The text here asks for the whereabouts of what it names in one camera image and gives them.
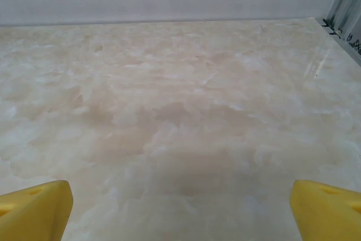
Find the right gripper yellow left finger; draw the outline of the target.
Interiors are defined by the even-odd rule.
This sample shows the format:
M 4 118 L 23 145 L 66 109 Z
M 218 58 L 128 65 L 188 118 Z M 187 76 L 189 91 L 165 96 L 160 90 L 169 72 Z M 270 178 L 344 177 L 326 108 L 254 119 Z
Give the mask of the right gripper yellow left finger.
M 72 190 L 65 180 L 3 194 L 1 240 L 61 240 L 72 207 Z

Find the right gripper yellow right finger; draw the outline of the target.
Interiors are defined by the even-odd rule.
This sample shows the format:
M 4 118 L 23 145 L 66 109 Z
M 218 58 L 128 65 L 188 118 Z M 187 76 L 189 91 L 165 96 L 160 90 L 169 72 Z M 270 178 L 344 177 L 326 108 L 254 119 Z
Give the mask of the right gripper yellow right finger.
M 360 193 L 296 180 L 290 194 L 302 240 L 360 240 Z

